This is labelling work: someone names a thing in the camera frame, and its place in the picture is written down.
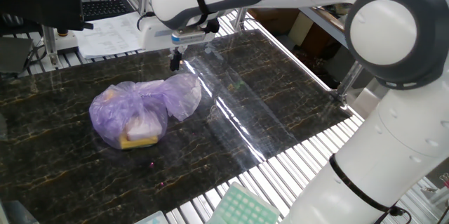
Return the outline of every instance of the black cable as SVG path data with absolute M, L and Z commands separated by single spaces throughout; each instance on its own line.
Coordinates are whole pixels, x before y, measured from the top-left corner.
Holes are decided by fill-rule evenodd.
M 25 70 L 32 64 L 41 61 L 42 59 L 44 59 L 47 56 L 47 50 L 45 50 L 42 53 L 42 56 L 39 57 L 39 49 L 45 47 L 45 45 L 41 45 L 38 47 L 33 47 L 33 49 L 28 53 L 28 57 L 27 57 L 27 61 L 25 62 L 25 66 L 23 67 Z M 37 59 L 36 60 L 31 60 L 33 55 L 36 55 Z
M 139 18 L 139 20 L 138 20 L 138 30 L 140 31 L 139 24 L 140 24 L 140 21 L 141 21 L 143 18 L 146 18 L 146 17 L 153 17 L 153 16 L 155 16 L 155 14 L 154 14 L 153 12 L 147 12 L 147 13 L 145 13 L 144 15 L 140 16 L 140 18 Z
M 443 221 L 444 217 L 446 216 L 446 214 L 448 214 L 449 211 L 449 206 L 446 207 L 446 210 L 444 211 L 443 215 L 441 216 L 440 220 L 437 222 L 437 224 L 440 224 L 441 221 Z
M 405 210 L 405 209 L 403 209 L 401 207 L 398 207 L 398 206 L 396 206 L 396 207 L 397 207 L 397 209 L 399 211 L 402 211 L 402 214 L 406 213 L 408 215 L 408 221 L 406 222 L 406 224 L 411 223 L 412 222 L 412 215 L 407 210 Z

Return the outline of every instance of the plastic bag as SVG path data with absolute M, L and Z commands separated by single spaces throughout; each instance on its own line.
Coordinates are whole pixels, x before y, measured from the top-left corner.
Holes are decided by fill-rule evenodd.
M 194 113 L 200 99 L 199 78 L 178 74 L 165 81 L 111 85 L 95 97 L 89 113 L 94 129 L 112 147 L 143 147 L 165 134 L 168 115 L 182 121 Z

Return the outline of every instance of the paper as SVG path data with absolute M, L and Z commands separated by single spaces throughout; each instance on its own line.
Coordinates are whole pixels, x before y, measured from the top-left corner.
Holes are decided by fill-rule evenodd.
M 93 30 L 74 31 L 78 48 L 86 59 L 115 55 L 141 49 L 137 28 L 139 13 L 132 12 L 113 18 L 94 20 Z

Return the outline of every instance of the black marble surface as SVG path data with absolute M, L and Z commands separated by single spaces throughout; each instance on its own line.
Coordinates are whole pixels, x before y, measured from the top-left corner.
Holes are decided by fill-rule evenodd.
M 348 117 L 258 31 L 0 82 L 0 199 L 41 223 L 134 223 L 170 211 Z M 122 81 L 195 72 L 195 113 L 154 147 L 120 151 L 93 130 L 94 97 Z

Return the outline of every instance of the desk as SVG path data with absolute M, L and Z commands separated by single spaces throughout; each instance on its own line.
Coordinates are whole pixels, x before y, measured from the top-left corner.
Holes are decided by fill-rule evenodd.
M 134 223 L 170 211 L 349 117 L 259 31 L 190 46 L 180 72 L 155 51 L 0 82 L 0 198 L 43 224 Z M 110 84 L 195 72 L 202 99 L 154 147 L 118 151 L 94 132 Z

